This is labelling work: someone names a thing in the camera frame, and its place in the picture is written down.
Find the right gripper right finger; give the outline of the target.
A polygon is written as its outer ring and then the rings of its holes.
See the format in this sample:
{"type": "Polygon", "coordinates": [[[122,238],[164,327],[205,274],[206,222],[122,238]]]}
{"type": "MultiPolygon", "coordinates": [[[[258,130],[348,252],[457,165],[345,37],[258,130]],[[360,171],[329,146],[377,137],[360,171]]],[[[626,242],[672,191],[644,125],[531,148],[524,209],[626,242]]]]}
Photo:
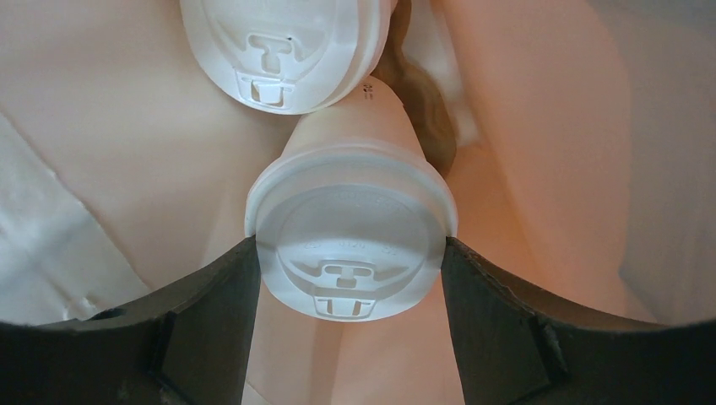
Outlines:
{"type": "Polygon", "coordinates": [[[448,238],[442,289],[468,404],[712,404],[715,324],[588,308],[448,238]]]}

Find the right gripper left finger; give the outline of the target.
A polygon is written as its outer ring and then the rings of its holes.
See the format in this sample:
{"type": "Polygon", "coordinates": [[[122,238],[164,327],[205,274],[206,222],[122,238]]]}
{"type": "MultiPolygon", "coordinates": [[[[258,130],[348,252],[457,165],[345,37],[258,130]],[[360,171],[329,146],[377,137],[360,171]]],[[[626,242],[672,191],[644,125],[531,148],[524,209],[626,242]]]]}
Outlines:
{"type": "Polygon", "coordinates": [[[238,404],[258,306],[249,237],[87,321],[1,326],[4,404],[238,404]]]}

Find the lidded white coffee cup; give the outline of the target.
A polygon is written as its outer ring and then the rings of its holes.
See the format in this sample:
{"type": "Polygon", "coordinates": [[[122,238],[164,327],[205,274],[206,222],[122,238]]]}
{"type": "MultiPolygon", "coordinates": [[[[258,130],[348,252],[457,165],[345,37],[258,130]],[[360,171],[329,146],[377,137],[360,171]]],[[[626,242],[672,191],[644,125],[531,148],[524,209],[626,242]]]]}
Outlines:
{"type": "Polygon", "coordinates": [[[277,300],[318,319],[362,322],[427,295],[458,213],[399,97],[367,77],[298,121],[248,193],[244,227],[277,300]]]}

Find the orange paper bag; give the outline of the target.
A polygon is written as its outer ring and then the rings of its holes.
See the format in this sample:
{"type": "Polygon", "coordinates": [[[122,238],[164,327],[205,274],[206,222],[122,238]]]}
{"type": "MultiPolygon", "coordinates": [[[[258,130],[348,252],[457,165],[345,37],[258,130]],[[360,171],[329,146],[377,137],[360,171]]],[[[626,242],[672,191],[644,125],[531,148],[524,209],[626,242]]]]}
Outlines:
{"type": "MultiPolygon", "coordinates": [[[[442,6],[487,141],[448,181],[458,240],[597,311],[715,324],[714,3],[442,6]]],[[[293,125],[209,84],[175,1],[2,2],[1,111],[157,290],[241,240],[293,125]]],[[[442,280],[345,327],[259,286],[241,403],[468,404],[442,280]]]]}

